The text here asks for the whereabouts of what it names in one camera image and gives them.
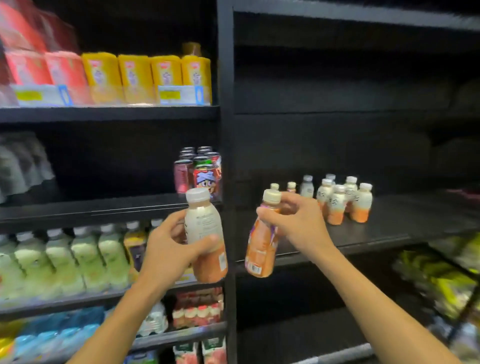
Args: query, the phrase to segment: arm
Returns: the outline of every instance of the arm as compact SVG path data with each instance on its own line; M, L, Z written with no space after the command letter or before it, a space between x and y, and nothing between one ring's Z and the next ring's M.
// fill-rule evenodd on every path
M282 193L287 213L258 216L285 234L332 282L383 364L460 364L427 329L361 274L334 246L314 199Z
M190 262L216 246L215 235L189 245L174 241L184 235L185 213L186 210L171 214L150 234L138 280L68 364L121 364L153 305L181 277Z

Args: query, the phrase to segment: right hand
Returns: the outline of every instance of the right hand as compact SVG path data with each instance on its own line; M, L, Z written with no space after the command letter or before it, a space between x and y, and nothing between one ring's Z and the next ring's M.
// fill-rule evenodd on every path
M330 239L317 200L282 192L282 203L282 214L265 207L257 208L260 220L276 226L299 252L314 263L318 263L322 255L338 252Z

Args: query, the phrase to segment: left hand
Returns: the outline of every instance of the left hand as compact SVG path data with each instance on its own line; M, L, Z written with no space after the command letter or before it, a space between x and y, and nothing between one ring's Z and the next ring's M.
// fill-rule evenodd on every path
M218 245L217 235L208 235L188 245L180 244L185 238L184 219L187 210L170 214L150 233L142 269L137 282L154 285L162 295L182 276L185 269L199 255Z

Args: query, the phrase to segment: yellow price label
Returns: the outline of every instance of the yellow price label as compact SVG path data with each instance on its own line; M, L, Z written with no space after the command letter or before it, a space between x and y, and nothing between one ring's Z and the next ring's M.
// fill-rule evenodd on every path
M160 98L164 100L180 100L180 91L160 91Z
M40 91L33 91L33 90L17 90L15 91L17 95L17 99L19 101L42 101L42 93Z

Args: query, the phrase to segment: hand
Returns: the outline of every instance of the hand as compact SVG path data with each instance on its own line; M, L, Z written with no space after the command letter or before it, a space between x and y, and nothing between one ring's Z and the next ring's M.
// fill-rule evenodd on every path
M148 238L137 282L156 285L159 295L173 286L191 262L215 248L219 241L217 235L208 235L193 244L180 244L185 239L186 213L187 210L182 210L170 214Z
M281 214L259 207L257 215L276 226L280 235L286 235L299 252L316 264L321 256L338 252L328 235L317 200L313 198L282 192Z

